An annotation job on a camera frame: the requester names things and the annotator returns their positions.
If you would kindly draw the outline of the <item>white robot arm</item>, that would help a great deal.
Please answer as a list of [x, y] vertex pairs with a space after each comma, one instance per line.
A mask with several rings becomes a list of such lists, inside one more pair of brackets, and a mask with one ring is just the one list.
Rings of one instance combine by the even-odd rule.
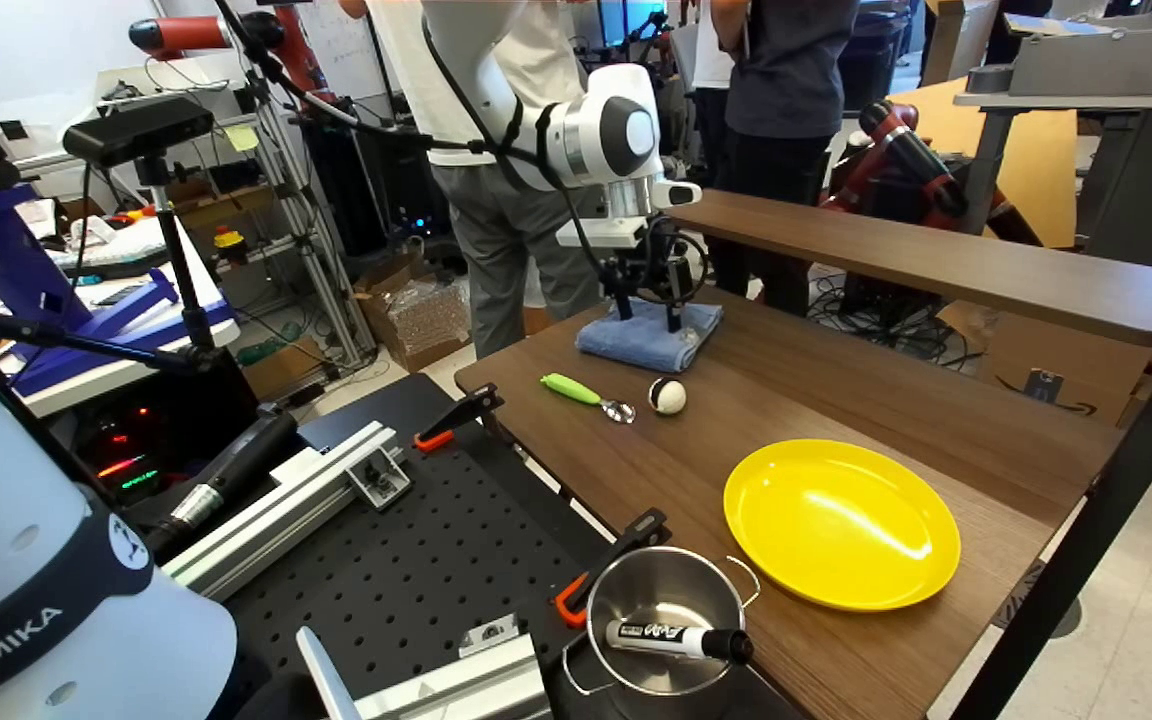
[[650, 296], [664, 327], [683, 323], [683, 255], [658, 230], [658, 210], [695, 204], [692, 180], [671, 180], [658, 154], [658, 104], [643, 62], [599, 62], [587, 78], [528, 75], [504, 62], [533, 0], [419, 0], [422, 44], [468, 113], [494, 169], [535, 193], [555, 193], [569, 219], [555, 244], [579, 250], [620, 319]]

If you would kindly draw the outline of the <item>white Franka robot base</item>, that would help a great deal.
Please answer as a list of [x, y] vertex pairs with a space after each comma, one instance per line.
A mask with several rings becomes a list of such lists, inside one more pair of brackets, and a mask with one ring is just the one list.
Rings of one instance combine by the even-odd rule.
[[0, 399], [0, 720], [207, 720], [241, 655]]

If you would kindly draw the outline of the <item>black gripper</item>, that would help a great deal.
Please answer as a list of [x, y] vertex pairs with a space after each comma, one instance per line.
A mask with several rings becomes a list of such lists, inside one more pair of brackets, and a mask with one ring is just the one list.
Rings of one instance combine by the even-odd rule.
[[658, 300], [667, 333], [679, 333], [679, 305], [706, 279], [706, 248], [671, 219], [643, 219], [628, 248], [604, 255], [614, 315], [633, 319], [633, 296]]

